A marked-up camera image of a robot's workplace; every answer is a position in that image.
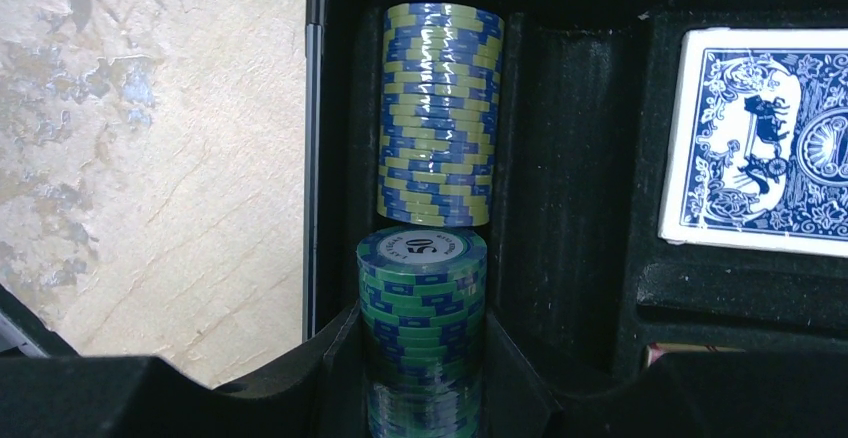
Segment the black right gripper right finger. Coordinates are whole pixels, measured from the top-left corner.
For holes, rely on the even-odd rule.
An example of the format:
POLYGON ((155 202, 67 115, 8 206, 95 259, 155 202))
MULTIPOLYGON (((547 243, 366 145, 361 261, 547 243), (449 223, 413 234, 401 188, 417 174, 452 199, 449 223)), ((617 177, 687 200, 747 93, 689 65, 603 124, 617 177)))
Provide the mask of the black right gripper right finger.
POLYGON ((490 437, 844 437, 847 357, 684 352, 620 381, 486 313, 490 437))

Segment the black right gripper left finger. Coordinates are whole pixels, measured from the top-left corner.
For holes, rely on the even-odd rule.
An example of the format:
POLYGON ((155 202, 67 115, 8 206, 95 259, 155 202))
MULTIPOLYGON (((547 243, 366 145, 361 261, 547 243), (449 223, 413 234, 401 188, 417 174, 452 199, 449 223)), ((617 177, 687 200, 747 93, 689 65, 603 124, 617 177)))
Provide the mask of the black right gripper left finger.
POLYGON ((1 295, 5 437, 357 437, 359 313, 260 369, 207 388, 155 356, 81 357, 1 295))

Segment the red Texas Hold'em card box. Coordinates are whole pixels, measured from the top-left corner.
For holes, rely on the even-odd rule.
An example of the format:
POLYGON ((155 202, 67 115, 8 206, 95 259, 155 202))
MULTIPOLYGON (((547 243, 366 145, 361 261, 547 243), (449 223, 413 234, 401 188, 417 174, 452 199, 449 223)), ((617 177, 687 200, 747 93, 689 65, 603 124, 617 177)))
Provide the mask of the red Texas Hold'em card box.
POLYGON ((654 342, 648 344, 644 349, 642 368, 646 369, 650 367, 666 354, 698 352, 742 352, 742 349, 705 344, 654 342))

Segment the blue playing card deck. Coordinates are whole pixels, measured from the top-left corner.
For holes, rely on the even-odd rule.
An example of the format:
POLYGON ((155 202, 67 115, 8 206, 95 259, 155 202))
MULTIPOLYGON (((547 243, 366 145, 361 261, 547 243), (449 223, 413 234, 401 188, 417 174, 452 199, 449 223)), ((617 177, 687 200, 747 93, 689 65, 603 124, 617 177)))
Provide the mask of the blue playing card deck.
POLYGON ((845 29, 685 33, 658 234, 846 256, 845 29))

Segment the blue green poker chip stack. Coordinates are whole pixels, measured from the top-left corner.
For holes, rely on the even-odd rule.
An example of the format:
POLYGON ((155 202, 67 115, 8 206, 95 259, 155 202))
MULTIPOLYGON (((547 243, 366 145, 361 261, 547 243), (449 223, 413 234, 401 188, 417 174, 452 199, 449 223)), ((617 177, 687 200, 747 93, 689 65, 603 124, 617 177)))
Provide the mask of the blue green poker chip stack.
POLYGON ((490 220, 505 22, 411 2, 384 15, 377 211, 410 224, 490 220))

